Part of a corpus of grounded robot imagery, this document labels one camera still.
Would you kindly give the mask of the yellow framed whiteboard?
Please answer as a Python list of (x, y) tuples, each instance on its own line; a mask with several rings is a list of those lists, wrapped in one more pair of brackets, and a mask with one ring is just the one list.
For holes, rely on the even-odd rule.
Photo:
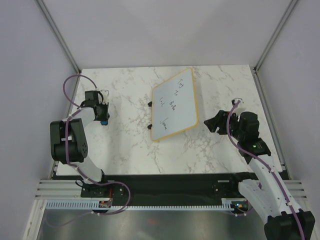
[(150, 134), (153, 142), (194, 128), (198, 123), (196, 86), (191, 67), (152, 89)]

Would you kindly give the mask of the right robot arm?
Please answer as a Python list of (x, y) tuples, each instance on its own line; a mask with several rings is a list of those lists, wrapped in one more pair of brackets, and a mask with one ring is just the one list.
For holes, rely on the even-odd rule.
[(315, 226), (311, 211), (304, 211), (294, 199), (280, 174), (267, 144), (260, 138), (257, 114), (244, 111), (240, 115), (220, 110), (204, 121), (208, 130), (236, 140), (236, 147), (257, 176), (235, 180), (228, 185), (234, 197), (244, 196), (264, 223), (268, 240), (309, 240)]

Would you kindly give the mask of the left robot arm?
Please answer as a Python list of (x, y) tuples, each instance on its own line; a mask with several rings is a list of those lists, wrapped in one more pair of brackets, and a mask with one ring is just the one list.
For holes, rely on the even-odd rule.
[(108, 90), (85, 92), (85, 100), (69, 117), (50, 123), (50, 151), (52, 159), (73, 168), (86, 184), (93, 184), (98, 197), (109, 193), (109, 184), (103, 181), (104, 172), (90, 159), (85, 127), (96, 121), (108, 125), (110, 114)]

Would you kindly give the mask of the blue whiteboard eraser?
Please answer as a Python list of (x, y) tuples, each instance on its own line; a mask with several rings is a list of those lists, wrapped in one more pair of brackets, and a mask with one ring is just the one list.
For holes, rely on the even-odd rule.
[(108, 125), (108, 121), (107, 121), (107, 120), (106, 120), (106, 121), (101, 121), (100, 124), (101, 124), (102, 126), (107, 126), (107, 125)]

